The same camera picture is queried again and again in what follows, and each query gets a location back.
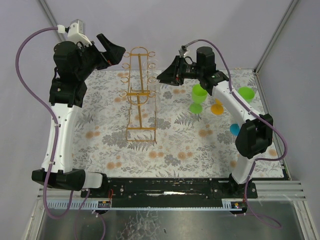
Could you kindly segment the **green plastic wine glass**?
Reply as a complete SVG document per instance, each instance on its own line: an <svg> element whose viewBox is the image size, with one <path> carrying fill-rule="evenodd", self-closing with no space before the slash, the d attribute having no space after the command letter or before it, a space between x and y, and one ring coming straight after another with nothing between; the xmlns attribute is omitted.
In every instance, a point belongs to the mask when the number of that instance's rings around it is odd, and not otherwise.
<svg viewBox="0 0 320 240"><path fill-rule="evenodd" d="M192 104L189 106L189 110L193 114L200 114L202 112L202 103L206 100L207 95L208 92L200 84L193 86L191 92Z"/></svg>
<svg viewBox="0 0 320 240"><path fill-rule="evenodd" d="M251 103L255 97L255 92L252 88L244 86L238 89L240 96L247 102Z"/></svg>

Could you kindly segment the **orange plastic wine glass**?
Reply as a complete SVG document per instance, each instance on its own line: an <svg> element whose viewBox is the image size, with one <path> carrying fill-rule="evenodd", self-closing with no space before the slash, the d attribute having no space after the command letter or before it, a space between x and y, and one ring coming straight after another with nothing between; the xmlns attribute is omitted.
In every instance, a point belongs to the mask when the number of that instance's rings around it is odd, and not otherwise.
<svg viewBox="0 0 320 240"><path fill-rule="evenodd" d="M210 107L210 111L214 115L221 115L224 112L223 104L216 98L215 103Z"/></svg>

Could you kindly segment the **blue plastic wine glass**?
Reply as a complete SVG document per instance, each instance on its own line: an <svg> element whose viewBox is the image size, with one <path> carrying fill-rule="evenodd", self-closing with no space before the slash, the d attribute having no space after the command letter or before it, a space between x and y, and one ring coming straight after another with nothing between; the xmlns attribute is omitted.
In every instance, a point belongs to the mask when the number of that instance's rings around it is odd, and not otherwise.
<svg viewBox="0 0 320 240"><path fill-rule="evenodd" d="M230 132L234 135L234 136L238 136L239 132L240 132L240 127L237 123L233 123L230 127L229 127Z"/></svg>

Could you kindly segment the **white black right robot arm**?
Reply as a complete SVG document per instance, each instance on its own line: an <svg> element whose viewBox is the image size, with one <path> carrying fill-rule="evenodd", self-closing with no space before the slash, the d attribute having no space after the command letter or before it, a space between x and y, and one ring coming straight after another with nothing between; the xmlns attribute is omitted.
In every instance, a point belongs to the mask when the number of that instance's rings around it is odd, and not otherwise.
<svg viewBox="0 0 320 240"><path fill-rule="evenodd" d="M237 165L229 176L228 191L234 193L249 186L255 160L272 144L273 118L261 114L233 90L231 77L217 70L215 53L209 46L196 50L196 61L187 62L183 45L170 66L157 76L161 84L181 86L185 79L196 79L200 86L218 99L235 119L239 133L235 146L239 153Z"/></svg>

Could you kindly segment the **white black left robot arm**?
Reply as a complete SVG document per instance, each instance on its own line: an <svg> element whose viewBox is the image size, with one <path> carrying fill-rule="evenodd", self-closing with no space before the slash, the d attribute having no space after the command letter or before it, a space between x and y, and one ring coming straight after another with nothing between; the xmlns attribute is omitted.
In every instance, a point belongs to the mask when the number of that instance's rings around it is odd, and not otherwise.
<svg viewBox="0 0 320 240"><path fill-rule="evenodd" d="M94 70L104 70L121 62L126 49L110 42L102 33L94 42L71 38L53 48L56 65L49 90L51 125L46 156L31 179L55 189L80 191L99 189L106 175L73 167L72 148L78 113L87 91L86 79Z"/></svg>

